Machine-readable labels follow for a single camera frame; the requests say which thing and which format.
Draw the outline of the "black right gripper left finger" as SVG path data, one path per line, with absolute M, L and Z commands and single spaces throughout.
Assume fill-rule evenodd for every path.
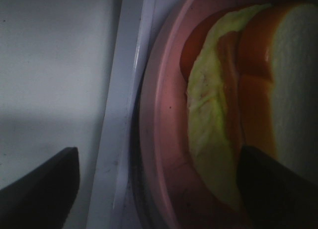
M 55 156 L 0 191 L 2 229 L 61 229 L 80 186 L 76 147 Z

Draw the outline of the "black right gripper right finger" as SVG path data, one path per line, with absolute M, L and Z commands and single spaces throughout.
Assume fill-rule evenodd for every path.
M 243 146 L 237 185 L 255 229 L 316 229 L 318 187 L 261 150 Z

